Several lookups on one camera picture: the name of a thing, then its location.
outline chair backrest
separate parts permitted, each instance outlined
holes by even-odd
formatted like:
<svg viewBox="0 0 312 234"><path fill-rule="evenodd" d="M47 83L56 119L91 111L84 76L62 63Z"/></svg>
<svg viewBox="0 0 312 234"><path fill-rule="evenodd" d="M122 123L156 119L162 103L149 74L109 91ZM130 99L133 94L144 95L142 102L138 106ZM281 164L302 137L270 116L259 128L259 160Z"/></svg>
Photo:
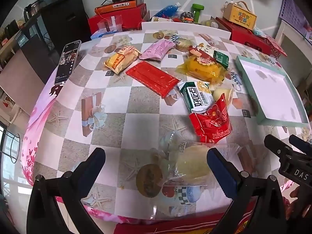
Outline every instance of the chair backrest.
<svg viewBox="0 0 312 234"><path fill-rule="evenodd" d="M179 23L179 22L142 22L142 30L160 30L160 29L204 33L211 36L218 36L227 40L229 40L231 36L231 32L229 31L224 31L209 26Z"/></svg>

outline orange box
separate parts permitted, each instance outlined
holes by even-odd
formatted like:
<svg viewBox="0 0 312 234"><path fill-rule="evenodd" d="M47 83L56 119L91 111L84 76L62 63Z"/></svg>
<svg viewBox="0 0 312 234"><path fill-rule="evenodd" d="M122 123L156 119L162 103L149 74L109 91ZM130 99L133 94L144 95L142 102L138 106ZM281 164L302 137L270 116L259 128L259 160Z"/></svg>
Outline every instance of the orange box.
<svg viewBox="0 0 312 234"><path fill-rule="evenodd" d="M122 9L130 9L136 8L140 4L144 3L144 0L126 0L123 2L110 3L94 9L96 15L100 15L103 13L111 12L111 11L119 11Z"/></svg>

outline blue gripper pad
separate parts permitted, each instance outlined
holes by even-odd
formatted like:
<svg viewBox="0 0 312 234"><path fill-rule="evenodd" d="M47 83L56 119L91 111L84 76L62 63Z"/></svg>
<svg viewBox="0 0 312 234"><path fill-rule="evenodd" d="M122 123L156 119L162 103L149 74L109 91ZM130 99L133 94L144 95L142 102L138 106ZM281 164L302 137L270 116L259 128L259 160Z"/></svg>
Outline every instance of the blue gripper pad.
<svg viewBox="0 0 312 234"><path fill-rule="evenodd" d="M207 164L216 177L225 196L234 199L237 195L238 184L227 168L228 163L231 164L224 159L216 148L212 148L207 152Z"/></svg>

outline yellow snack package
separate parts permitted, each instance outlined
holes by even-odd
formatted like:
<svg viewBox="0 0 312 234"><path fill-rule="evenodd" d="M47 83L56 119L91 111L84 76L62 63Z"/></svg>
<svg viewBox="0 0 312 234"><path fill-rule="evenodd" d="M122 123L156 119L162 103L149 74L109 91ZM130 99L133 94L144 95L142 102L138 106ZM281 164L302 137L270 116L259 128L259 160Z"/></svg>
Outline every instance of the yellow snack package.
<svg viewBox="0 0 312 234"><path fill-rule="evenodd" d="M116 54L111 56L106 62L105 66L110 68L116 74L119 74L131 63L133 63L141 53L134 46L125 46Z"/></svg>
<svg viewBox="0 0 312 234"><path fill-rule="evenodd" d="M178 73L188 74L209 83L221 83L226 69L219 63L196 55L190 56L176 69Z"/></svg>

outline green dumbbell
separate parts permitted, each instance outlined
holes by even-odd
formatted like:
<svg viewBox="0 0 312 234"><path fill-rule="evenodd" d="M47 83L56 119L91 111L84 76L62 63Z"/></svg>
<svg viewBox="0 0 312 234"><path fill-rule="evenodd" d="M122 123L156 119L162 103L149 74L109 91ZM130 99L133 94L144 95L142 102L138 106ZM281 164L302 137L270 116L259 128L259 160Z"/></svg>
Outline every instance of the green dumbbell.
<svg viewBox="0 0 312 234"><path fill-rule="evenodd" d="M200 11L204 10L204 6L200 4L193 3L192 12L194 13L194 22L198 23Z"/></svg>

